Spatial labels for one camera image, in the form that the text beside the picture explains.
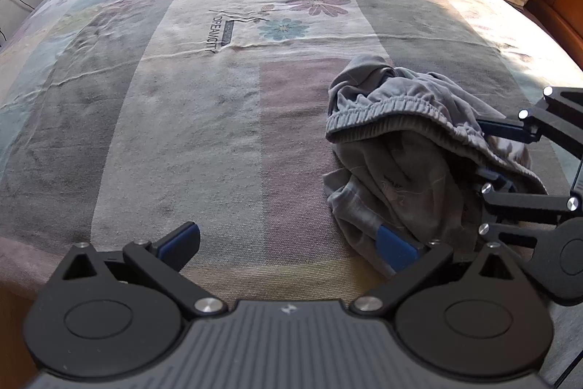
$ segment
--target robotic arm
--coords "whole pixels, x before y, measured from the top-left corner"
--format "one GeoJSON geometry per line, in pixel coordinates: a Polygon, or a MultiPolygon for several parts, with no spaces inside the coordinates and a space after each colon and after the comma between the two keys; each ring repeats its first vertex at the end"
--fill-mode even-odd
{"type": "MultiPolygon", "coordinates": [[[[546,88],[521,121],[480,124],[524,142],[545,135],[581,159],[580,104],[583,90],[546,88]]],[[[403,263],[401,249],[410,262],[348,308],[241,300],[229,310],[179,274],[199,248],[192,222],[122,251],[77,243],[24,323],[40,368],[28,389],[549,388],[537,371],[553,322],[537,290],[561,304],[583,301],[583,177],[565,197],[518,194],[489,177],[481,251],[394,236],[388,259],[403,263]],[[533,248],[532,259],[512,244],[533,248]]]]}

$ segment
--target gray clothing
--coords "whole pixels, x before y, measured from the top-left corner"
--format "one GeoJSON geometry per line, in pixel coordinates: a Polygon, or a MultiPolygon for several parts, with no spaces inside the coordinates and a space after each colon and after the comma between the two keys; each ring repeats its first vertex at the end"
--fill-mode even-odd
{"type": "Polygon", "coordinates": [[[342,166],[324,175],[325,193],[349,244],[383,274],[393,270],[375,251],[381,225],[474,249],[476,165],[545,193],[524,144],[486,139],[479,115],[503,117],[441,74],[392,68],[378,56],[355,58],[332,82],[326,138],[342,166]]]}

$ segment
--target bed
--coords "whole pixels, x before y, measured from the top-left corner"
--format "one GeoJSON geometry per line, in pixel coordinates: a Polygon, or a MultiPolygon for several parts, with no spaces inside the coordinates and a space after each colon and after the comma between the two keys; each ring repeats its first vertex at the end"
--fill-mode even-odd
{"type": "MultiPolygon", "coordinates": [[[[502,0],[46,0],[0,51],[0,286],[32,299],[72,243],[118,249],[192,219],[183,274],[229,302],[374,287],[321,178],[328,85],[359,53],[507,115],[583,85],[502,0]]],[[[530,150],[549,193],[567,190],[578,161],[530,150]]]]}

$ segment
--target logo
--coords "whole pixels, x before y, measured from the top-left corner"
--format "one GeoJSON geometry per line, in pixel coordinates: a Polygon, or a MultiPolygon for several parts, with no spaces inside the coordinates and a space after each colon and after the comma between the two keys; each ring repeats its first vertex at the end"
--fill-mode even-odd
{"type": "Polygon", "coordinates": [[[209,35],[206,39],[205,50],[210,50],[211,52],[216,53],[218,47],[224,47],[225,45],[230,44],[232,38],[232,26],[234,23],[234,20],[227,20],[224,22],[223,38],[219,39],[221,26],[223,25],[223,16],[217,15],[216,17],[213,17],[209,35]]]}
{"type": "Polygon", "coordinates": [[[297,312],[297,307],[289,303],[286,306],[280,308],[280,310],[284,312],[286,315],[291,315],[292,313],[297,312]]]}

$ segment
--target printed flower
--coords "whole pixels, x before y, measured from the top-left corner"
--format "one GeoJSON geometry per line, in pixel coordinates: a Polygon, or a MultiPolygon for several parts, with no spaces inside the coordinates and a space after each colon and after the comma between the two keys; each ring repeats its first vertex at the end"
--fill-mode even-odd
{"type": "Polygon", "coordinates": [[[351,0],[289,0],[286,4],[295,4],[290,8],[291,11],[301,11],[309,9],[308,14],[318,15],[323,12],[330,17],[338,17],[338,14],[348,14],[339,5],[350,4],[351,0]]]}
{"type": "Polygon", "coordinates": [[[263,15],[269,15],[269,11],[272,11],[275,8],[274,4],[266,4],[260,9],[260,13],[263,15]]]}
{"type": "Polygon", "coordinates": [[[284,40],[297,37],[305,37],[305,31],[309,26],[301,25],[299,20],[283,19],[283,20],[268,20],[266,26],[258,27],[263,32],[265,38],[272,38],[273,40],[284,40]]]}

